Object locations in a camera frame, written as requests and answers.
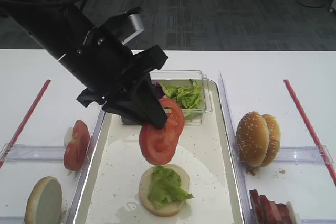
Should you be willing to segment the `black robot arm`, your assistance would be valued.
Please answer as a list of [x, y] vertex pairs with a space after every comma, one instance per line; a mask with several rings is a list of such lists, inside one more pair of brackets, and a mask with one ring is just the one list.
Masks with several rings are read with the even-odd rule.
[[155, 96], [150, 72], [167, 55], [159, 46], [134, 54], [127, 43], [143, 32], [140, 8], [96, 26], [80, 2], [87, 0], [1, 0], [1, 8], [47, 50], [85, 89], [77, 100], [137, 124], [163, 128], [167, 116]]

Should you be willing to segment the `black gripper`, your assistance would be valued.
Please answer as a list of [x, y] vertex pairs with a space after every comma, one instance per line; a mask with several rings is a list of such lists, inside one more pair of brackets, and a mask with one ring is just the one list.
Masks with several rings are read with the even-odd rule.
[[162, 129], [167, 115], [156, 98], [150, 72], [161, 69], [167, 55], [154, 45], [133, 54], [115, 36], [117, 19], [108, 19], [99, 27], [80, 19], [57, 24], [57, 56], [86, 89], [77, 100], [92, 102], [103, 110], [143, 125]]

